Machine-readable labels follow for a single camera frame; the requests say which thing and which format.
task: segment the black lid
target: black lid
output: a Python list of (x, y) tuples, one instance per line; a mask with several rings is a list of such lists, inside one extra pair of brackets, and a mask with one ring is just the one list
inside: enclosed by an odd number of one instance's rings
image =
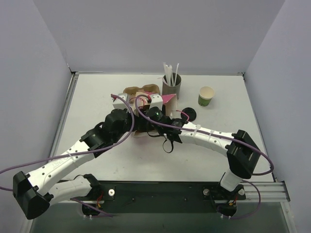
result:
[[(189, 121), (192, 122), (196, 119), (196, 112), (193, 108), (185, 108), (183, 111), (185, 114), (189, 116)], [(181, 118), (187, 120), (187, 117), (184, 114), (181, 114)]]

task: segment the gray container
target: gray container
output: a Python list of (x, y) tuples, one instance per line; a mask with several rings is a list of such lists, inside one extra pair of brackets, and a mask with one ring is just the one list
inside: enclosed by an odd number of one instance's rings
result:
[(180, 85), (181, 85), (181, 77), (179, 74), (177, 74), (176, 86), (168, 86), (166, 85), (166, 83), (162, 82), (162, 95), (176, 94), (177, 99), (179, 99)]

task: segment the green paper cup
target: green paper cup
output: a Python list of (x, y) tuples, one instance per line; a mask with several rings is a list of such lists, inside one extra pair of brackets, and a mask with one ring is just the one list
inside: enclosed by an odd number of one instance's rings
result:
[(208, 106), (214, 95), (215, 91), (213, 90), (213, 88), (209, 86), (202, 87), (199, 92), (199, 100), (198, 100), (199, 105), (203, 107)]

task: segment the pink cable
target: pink cable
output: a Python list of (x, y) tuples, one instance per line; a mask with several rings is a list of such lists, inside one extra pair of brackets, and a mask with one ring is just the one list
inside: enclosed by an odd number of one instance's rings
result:
[(176, 110), (177, 112), (180, 112), (182, 114), (184, 114), (186, 117), (187, 117), (187, 121), (189, 121), (190, 117), (188, 116), (187, 113), (184, 113), (183, 111), (180, 111), (180, 110)]

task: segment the wall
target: wall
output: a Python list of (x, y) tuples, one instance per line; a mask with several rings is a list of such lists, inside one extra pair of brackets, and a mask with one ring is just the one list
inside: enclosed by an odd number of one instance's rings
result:
[[(32, 0), (1, 1), (0, 31), (2, 170), (49, 156), (71, 73)], [(1, 174), (0, 185), (12, 187), (16, 172)], [(0, 216), (0, 232), (19, 232), (23, 212), (2, 190)]]
[(246, 86), (299, 232), (310, 232), (311, 1), (287, 0), (246, 72)]
[(34, 0), (74, 71), (236, 74), (284, 0)]

